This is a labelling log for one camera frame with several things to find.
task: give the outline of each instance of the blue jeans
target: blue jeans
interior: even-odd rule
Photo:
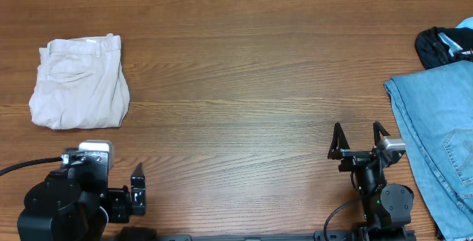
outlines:
[[[473,238],[473,63],[385,83],[415,182],[446,240]]]

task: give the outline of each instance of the wooden table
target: wooden table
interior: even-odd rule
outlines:
[[[373,121],[398,134],[383,82],[423,69],[420,31],[473,15],[471,0],[0,0],[0,11],[0,168],[110,140],[109,186],[144,163],[148,212],[130,225],[195,236],[322,229],[356,196],[327,159],[333,124],[352,149],[372,146]],[[107,33],[121,35],[132,96],[122,127],[31,123],[38,48]],[[57,166],[0,177],[0,240],[18,240],[24,195]],[[408,160],[386,173],[415,189],[408,228],[434,239]],[[330,228],[360,220],[347,208]]]

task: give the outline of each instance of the white fabric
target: white fabric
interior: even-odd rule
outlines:
[[[120,36],[113,34],[56,39],[40,48],[33,123],[51,129],[120,126],[130,102],[120,49]]]

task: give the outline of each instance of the black cloth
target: black cloth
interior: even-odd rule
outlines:
[[[449,46],[438,36],[445,33],[463,50],[451,56]],[[419,33],[415,39],[415,50],[425,69],[431,69],[461,60],[473,61],[473,30],[464,28],[433,27]]]

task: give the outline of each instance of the waistband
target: waistband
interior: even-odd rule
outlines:
[[[102,52],[121,50],[119,35],[108,34],[104,37],[74,38],[70,40],[55,39],[47,44],[50,54],[54,52],[71,54],[90,54],[97,57]]]

